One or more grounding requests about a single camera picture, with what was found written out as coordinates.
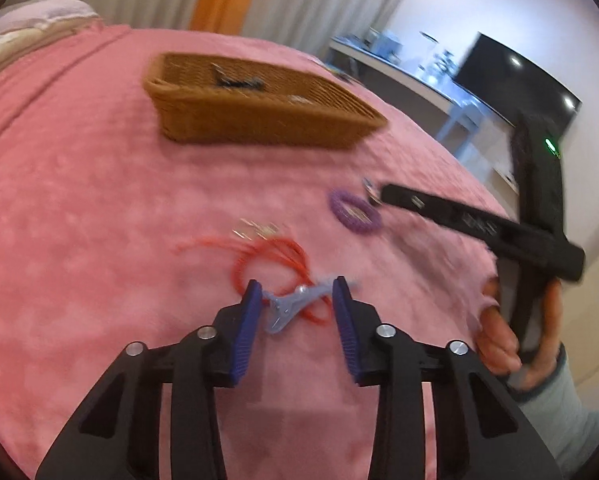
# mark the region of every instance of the sleeve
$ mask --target sleeve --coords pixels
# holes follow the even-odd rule
[[[529,392],[511,391],[521,411],[571,478],[599,446],[599,412],[587,410],[577,396],[562,345],[557,368]]]

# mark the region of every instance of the white shelf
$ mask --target white shelf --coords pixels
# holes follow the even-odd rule
[[[505,170],[500,166],[494,166],[493,171],[516,193],[519,194],[517,183],[513,178],[513,172]]]

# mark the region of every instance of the ceiling light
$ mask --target ceiling light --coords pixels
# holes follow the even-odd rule
[[[575,110],[575,101],[569,96],[564,96],[564,104],[569,110]]]

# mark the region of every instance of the metal screw head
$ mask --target metal screw head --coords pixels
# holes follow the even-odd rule
[[[395,337],[397,329],[393,325],[379,325],[377,327],[377,335],[380,337]]]
[[[214,326],[203,326],[197,331],[199,339],[212,339],[217,335],[217,330]]]
[[[424,203],[422,202],[422,199],[419,198],[418,196],[413,196],[411,199],[411,202],[413,202],[413,204],[415,204],[417,209],[423,209],[424,207]]]
[[[451,341],[449,345],[451,352],[457,355],[465,355],[468,353],[468,345],[463,341]]]
[[[126,353],[131,356],[139,355],[144,351],[144,345],[139,341],[135,341],[126,346]]]

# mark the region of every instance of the wicker basket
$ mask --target wicker basket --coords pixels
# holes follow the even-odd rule
[[[235,86],[258,81],[260,89],[219,83],[226,81]],[[144,88],[162,132],[180,142],[345,149],[388,123],[328,79],[244,59],[161,54],[151,61]]]

